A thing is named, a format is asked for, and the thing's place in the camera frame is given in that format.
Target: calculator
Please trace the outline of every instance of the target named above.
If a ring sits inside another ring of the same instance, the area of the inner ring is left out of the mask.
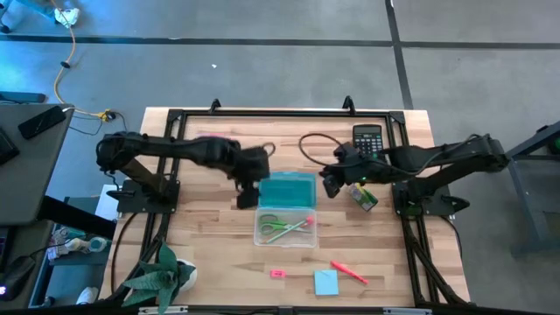
[[[383,150],[382,126],[374,124],[355,125],[352,128],[353,147],[360,152],[377,158],[377,151]]]

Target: blue sticky note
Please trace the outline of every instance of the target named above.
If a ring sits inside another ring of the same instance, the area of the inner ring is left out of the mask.
[[[315,271],[315,295],[339,295],[339,277],[336,270]]]

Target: white pot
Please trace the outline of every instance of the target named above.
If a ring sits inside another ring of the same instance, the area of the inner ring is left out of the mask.
[[[184,263],[184,264],[187,265],[187,266],[196,267],[196,266],[194,265],[194,263],[188,262],[188,261],[186,261],[185,259],[180,259],[180,258],[178,258],[177,261],[178,261],[178,262],[182,262],[182,263]],[[187,290],[190,290],[190,289],[194,286],[194,283],[196,283],[196,278],[197,278],[198,274],[199,274],[199,269],[197,268],[197,269],[195,269],[195,270],[192,272],[191,277],[189,278],[189,280],[188,280],[187,282],[185,282],[185,284],[181,285],[181,287],[178,289],[178,291],[179,291],[179,292],[185,292],[185,291],[187,291]]]

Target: yellow cable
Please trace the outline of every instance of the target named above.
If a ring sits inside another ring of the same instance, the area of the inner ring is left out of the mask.
[[[56,5],[54,0],[51,0],[51,4],[56,8],[56,10],[58,10],[60,15],[64,18],[64,20],[66,21],[66,24],[68,25],[68,30],[70,30],[70,35],[72,35],[72,51],[70,52],[70,55],[68,56],[68,58],[66,58],[66,60],[64,61],[67,64],[70,64],[70,60],[72,59],[72,57],[74,56],[74,53],[76,51],[76,37],[74,36],[74,31],[72,31],[72,26],[70,25],[70,23],[68,23],[67,17],[62,13],[62,10],[59,8],[59,6]],[[62,104],[66,104],[66,102],[59,95],[59,83],[60,83],[60,76],[64,72],[64,69],[65,68],[62,65],[60,65],[59,74],[56,76],[56,79],[54,80],[54,84],[52,86],[52,89],[54,89],[54,94],[56,95],[56,98],[58,98],[59,102],[62,103]]]

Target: red highlighter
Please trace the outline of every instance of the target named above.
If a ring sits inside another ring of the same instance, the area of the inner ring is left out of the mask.
[[[350,276],[352,276],[352,277],[355,277],[356,279],[362,281],[364,284],[368,284],[368,283],[369,283],[369,281],[368,281],[367,279],[364,279],[363,277],[356,275],[355,272],[353,272],[353,271],[351,271],[350,269],[344,267],[343,265],[339,264],[338,262],[331,261],[331,265],[332,265],[335,269],[340,270],[340,271],[342,271],[342,272],[344,272],[344,273],[347,273],[348,275],[350,275]]]

